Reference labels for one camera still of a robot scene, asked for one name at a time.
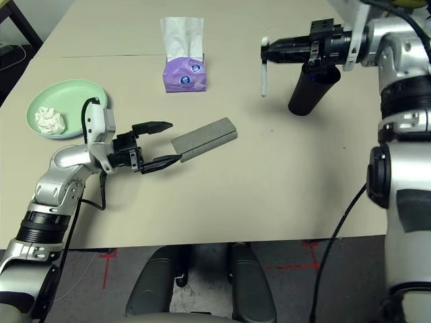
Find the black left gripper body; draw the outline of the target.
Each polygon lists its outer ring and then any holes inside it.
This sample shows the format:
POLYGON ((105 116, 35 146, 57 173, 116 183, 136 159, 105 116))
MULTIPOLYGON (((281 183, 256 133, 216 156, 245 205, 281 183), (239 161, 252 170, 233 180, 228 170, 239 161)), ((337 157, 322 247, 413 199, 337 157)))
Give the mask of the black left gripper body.
POLYGON ((112 167, 128 166, 134 172, 143 173, 144 161, 141 147, 137 145, 138 137, 134 131, 117 135, 112 141, 113 152, 109 155, 112 167))

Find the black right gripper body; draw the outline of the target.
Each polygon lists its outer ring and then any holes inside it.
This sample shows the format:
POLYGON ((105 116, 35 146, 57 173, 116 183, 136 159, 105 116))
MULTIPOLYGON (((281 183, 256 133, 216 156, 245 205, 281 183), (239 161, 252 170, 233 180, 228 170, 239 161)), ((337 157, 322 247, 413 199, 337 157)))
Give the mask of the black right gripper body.
POLYGON ((306 73, 328 73, 345 63, 349 53, 352 33, 344 31, 334 19, 316 20, 305 36, 308 58, 303 64, 306 73))

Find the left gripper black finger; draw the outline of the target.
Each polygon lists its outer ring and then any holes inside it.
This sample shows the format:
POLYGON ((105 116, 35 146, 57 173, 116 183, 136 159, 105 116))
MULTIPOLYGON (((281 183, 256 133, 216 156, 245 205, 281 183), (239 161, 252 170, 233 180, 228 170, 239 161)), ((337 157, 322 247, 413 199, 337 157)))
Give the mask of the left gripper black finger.
POLYGON ((182 155, 164 155, 161 157, 157 157, 154 158, 152 161, 144 162, 139 168, 139 171, 142 174, 157 172, 171 166, 172 164, 175 164, 181 158, 182 155))
POLYGON ((140 136, 144 134, 155 134, 155 133, 161 133, 162 131, 165 131, 166 129, 169 129, 173 127, 173 124, 166 121, 150 121, 150 122, 143 122, 139 124, 134 124, 132 126, 132 131, 134 132, 135 136, 140 136))

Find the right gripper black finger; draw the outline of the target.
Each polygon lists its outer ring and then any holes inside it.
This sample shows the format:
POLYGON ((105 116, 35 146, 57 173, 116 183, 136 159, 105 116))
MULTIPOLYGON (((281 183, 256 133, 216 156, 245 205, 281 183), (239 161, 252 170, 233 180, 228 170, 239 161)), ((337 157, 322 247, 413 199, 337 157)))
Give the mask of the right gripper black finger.
POLYGON ((310 50, 297 49, 269 49, 265 53, 265 60, 278 64, 307 63, 310 50))
POLYGON ((309 36, 297 36, 271 41, 268 47, 270 50, 280 51, 309 51, 311 43, 312 40, 309 36))

